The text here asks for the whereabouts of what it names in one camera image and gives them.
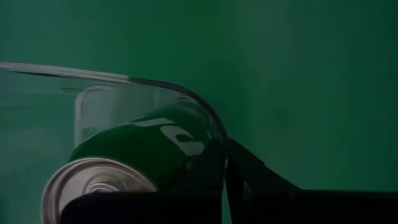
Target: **silver can bottom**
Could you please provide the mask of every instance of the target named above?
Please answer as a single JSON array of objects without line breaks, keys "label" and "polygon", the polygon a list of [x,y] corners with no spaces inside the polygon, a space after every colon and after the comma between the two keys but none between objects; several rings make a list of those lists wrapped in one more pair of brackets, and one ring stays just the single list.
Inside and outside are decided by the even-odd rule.
[{"label": "silver can bottom", "polygon": [[138,171],[103,158],[75,160],[59,169],[47,182],[42,196],[42,223],[59,224],[68,202],[95,192],[155,192]]}]

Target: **transparent plastic container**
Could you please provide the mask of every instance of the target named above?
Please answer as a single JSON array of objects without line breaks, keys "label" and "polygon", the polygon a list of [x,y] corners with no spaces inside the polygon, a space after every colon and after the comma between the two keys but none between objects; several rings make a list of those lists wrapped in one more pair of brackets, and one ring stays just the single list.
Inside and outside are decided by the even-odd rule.
[{"label": "transparent plastic container", "polygon": [[124,75],[19,63],[0,68],[0,223],[40,223],[45,184],[75,146],[182,97]]}]

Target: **green backdrop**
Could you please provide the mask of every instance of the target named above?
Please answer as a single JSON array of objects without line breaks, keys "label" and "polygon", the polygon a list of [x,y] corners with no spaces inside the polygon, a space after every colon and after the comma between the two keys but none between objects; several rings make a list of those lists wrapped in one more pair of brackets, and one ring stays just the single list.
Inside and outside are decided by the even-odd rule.
[{"label": "green backdrop", "polygon": [[[2,0],[0,61],[183,85],[299,187],[398,190],[396,9],[388,0]],[[1,185],[0,195],[12,187]],[[39,197],[21,202],[35,222]],[[3,198],[0,221],[26,221]]]}]

